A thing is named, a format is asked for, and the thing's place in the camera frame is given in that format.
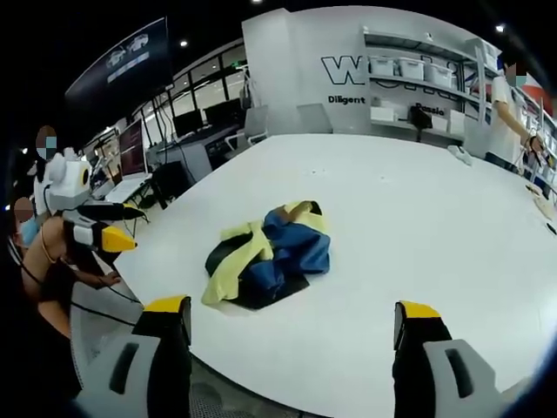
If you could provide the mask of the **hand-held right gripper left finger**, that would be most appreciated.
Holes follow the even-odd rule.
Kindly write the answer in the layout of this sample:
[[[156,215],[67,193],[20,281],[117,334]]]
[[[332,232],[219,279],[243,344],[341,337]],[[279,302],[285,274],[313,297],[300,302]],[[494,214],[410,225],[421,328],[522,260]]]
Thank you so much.
[[[83,417],[189,417],[191,298],[146,305],[129,334],[91,364],[80,392]]]

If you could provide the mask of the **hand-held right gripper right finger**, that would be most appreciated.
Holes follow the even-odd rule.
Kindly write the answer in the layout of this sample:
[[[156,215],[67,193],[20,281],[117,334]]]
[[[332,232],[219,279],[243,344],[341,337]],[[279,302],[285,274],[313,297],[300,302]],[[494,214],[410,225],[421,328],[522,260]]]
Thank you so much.
[[[493,368],[432,307],[401,300],[394,313],[394,415],[495,417]]]

